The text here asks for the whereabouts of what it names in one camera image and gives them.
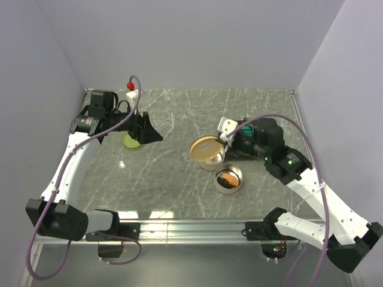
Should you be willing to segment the tan round lid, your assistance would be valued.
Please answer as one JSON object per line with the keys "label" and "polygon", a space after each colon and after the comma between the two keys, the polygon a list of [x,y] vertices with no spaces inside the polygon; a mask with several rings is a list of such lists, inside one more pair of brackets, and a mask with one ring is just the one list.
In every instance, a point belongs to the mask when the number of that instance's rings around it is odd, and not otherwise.
{"label": "tan round lid", "polygon": [[189,154],[195,161],[207,161],[219,154],[222,147],[216,136],[203,136],[192,143]]}

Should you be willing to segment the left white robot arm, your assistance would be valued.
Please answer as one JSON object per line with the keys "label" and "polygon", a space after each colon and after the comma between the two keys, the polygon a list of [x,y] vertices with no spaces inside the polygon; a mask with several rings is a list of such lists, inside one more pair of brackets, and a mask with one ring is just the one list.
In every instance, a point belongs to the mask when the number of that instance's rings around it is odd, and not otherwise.
{"label": "left white robot arm", "polygon": [[121,233],[118,213],[96,210],[84,213],[76,208],[78,193],[104,137],[126,132],[141,145],[162,141],[146,111],[139,112],[139,91],[127,92],[127,111],[113,91],[93,90],[90,103],[74,118],[63,158],[39,199],[30,199],[26,213],[40,236],[79,241],[85,234],[100,232],[107,240]]}

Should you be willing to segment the orange salmon piece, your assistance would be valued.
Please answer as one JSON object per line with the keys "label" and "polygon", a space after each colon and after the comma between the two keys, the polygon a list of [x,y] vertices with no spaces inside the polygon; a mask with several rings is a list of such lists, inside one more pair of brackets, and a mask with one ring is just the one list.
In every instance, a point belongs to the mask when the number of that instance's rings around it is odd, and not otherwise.
{"label": "orange salmon piece", "polygon": [[223,173],[222,178],[232,187],[235,188],[240,184],[240,180],[236,175],[231,175],[229,173]]}

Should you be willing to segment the dark brown sausage piece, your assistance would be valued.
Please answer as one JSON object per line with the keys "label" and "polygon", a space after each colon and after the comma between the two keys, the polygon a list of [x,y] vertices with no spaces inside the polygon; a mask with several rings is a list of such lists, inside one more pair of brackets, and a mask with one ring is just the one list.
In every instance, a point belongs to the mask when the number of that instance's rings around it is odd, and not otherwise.
{"label": "dark brown sausage piece", "polygon": [[232,185],[230,184],[230,182],[225,178],[217,177],[217,183],[219,184],[219,186],[221,186],[225,189],[231,189],[232,188]]}

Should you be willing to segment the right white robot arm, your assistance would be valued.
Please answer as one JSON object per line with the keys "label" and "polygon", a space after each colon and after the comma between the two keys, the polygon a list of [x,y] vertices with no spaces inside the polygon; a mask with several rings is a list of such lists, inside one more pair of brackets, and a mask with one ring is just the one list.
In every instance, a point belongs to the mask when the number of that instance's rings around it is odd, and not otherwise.
{"label": "right white robot arm", "polygon": [[352,273],[382,237],[382,225],[355,213],[322,179],[298,150],[285,144],[273,118],[235,121],[222,118],[219,138],[226,150],[259,158],[267,172],[301,197],[324,221],[299,218],[276,207],[263,219],[262,234],[271,239],[293,237],[318,249],[340,270]]}

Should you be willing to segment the white egg piece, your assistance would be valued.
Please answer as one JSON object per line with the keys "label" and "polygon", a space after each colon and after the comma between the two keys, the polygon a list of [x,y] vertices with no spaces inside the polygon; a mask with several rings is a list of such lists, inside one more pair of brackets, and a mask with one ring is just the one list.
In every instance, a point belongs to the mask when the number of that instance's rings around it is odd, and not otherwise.
{"label": "white egg piece", "polygon": [[209,158],[207,161],[205,161],[205,163],[208,165],[216,165],[216,164],[220,164],[221,161],[222,161],[221,156],[216,155],[215,157]]}

